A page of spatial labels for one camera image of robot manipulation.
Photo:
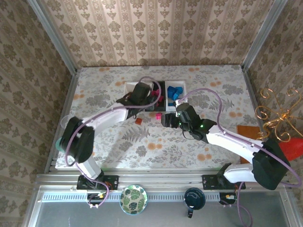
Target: green leaf plate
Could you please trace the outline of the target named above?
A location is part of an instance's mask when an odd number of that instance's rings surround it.
[[[120,195],[120,207],[126,214],[140,214],[145,209],[146,204],[146,191],[138,185],[124,188]]]

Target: black bracket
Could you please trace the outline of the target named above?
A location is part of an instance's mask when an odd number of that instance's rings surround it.
[[[109,187],[109,190],[111,190],[111,191],[118,190],[119,176],[117,176],[117,175],[103,176],[103,180],[101,182],[104,182]],[[78,178],[77,190],[101,191],[101,190],[106,190],[106,187],[100,183],[91,182],[85,176],[81,175]]]
[[[105,198],[105,195],[100,193],[88,193],[87,194],[87,202],[90,201],[91,205],[96,206],[97,204],[101,203]]]
[[[240,187],[241,182],[220,184],[217,175],[202,175],[203,190],[235,190],[236,186]]]
[[[234,193],[222,193],[220,192],[220,201],[219,203],[221,203],[222,205],[226,205],[226,204],[234,204],[235,203],[235,199],[227,199],[226,196],[235,196]]]

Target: red block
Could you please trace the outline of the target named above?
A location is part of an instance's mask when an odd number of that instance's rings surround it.
[[[162,102],[163,98],[164,98],[163,96],[160,96],[158,102]]]
[[[159,89],[158,89],[158,90],[156,90],[156,96],[158,96],[158,95],[159,95],[159,93],[160,93]]]
[[[161,120],[161,113],[156,113],[156,120]]]
[[[136,124],[141,125],[142,123],[142,119],[141,118],[137,118],[135,121]]]
[[[303,139],[301,138],[291,138],[287,143],[280,142],[279,146],[288,161],[303,155]]]

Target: white box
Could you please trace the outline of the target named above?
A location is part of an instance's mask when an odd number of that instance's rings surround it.
[[[153,83],[151,81],[143,81],[143,82],[148,84],[151,87],[151,89],[153,89]],[[180,94],[180,96],[178,97],[178,99],[181,99],[187,94],[187,92],[186,92],[186,83],[185,83],[184,80],[167,80],[167,81],[164,81],[164,82],[165,82],[165,110],[168,111],[168,112],[169,111],[175,111],[176,108],[174,106],[168,106],[169,103],[172,103],[174,101],[171,100],[170,98],[168,98],[167,88],[169,86],[182,87],[183,93]],[[124,95],[126,95],[129,92],[132,92],[137,83],[138,83],[138,81],[137,82],[126,82],[125,86],[124,86]]]
[[[168,81],[165,81],[166,111],[175,111],[176,108],[174,106],[169,106],[169,103],[174,102],[172,99],[168,98],[168,96],[167,96],[167,89],[168,89],[169,86],[182,87],[183,88],[183,93],[181,95],[179,95],[179,97],[178,97],[178,99],[181,99],[187,94],[187,92],[186,92],[186,83],[185,83],[184,80],[168,80]]]

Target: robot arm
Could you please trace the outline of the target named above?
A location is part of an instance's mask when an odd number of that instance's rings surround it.
[[[132,109],[131,106],[144,106],[151,103],[152,100],[149,97],[151,89],[152,88],[149,85],[139,82],[136,84],[131,94],[117,100],[117,102],[110,107],[110,109],[118,106],[129,106],[130,108],[115,109],[95,118],[95,120],[84,126],[79,131],[78,136],[73,139],[69,155],[75,159],[80,171],[88,178],[96,179],[98,181],[103,181],[104,178],[103,171],[92,156],[95,136],[104,129],[111,127],[118,122],[127,120],[142,111],[143,108]],[[193,107],[188,103],[177,105],[176,113],[177,118],[174,119],[174,123],[179,125],[183,131],[188,131],[194,139],[223,147],[249,161],[249,164],[243,165],[224,165],[219,172],[223,173],[221,182],[258,182],[263,187],[274,190],[287,172],[287,169],[284,166],[272,157],[267,156],[263,151],[238,139],[228,137],[225,133],[228,132],[231,135],[237,135],[237,137],[249,140],[251,143],[265,148],[290,165],[276,142],[272,140],[268,140],[267,142],[252,140],[226,129],[223,129],[222,132],[216,122],[209,119],[200,119]],[[60,146],[63,150],[66,150],[67,144],[76,129],[82,125],[83,122],[86,122],[92,117],[94,116],[84,118],[83,120],[78,119],[77,117],[70,119],[60,141]]]
[[[153,84],[150,87],[148,84],[142,82],[137,83],[132,93],[118,99],[116,103],[109,108],[109,110],[112,109],[113,111],[109,111],[87,123],[73,139],[69,149],[69,155],[75,159],[80,171],[82,171],[82,173],[84,173],[88,178],[103,181],[104,177],[103,171],[97,165],[92,156],[95,136],[101,133],[104,129],[136,116],[137,113],[142,111],[143,109],[132,108],[131,106],[143,106],[151,103],[152,100],[150,99],[149,94],[152,88]],[[125,108],[114,110],[115,107],[119,106]],[[83,119],[79,119],[77,117],[71,118],[60,140],[60,147],[63,150],[66,150],[67,144],[76,129],[84,122],[94,118],[95,116],[97,116],[97,114]]]
[[[225,165],[220,172],[223,172],[223,176],[228,182],[258,182],[263,187],[274,190],[285,176],[287,169],[281,163],[255,146],[248,145],[226,134],[236,135],[241,139],[248,140],[251,144],[259,145],[290,166],[275,141],[267,140],[266,142],[262,142],[240,136],[226,129],[222,131],[216,122],[209,119],[200,119],[194,108],[188,103],[177,104],[176,112],[180,128],[188,131],[194,139],[223,147],[249,161],[249,164]]]

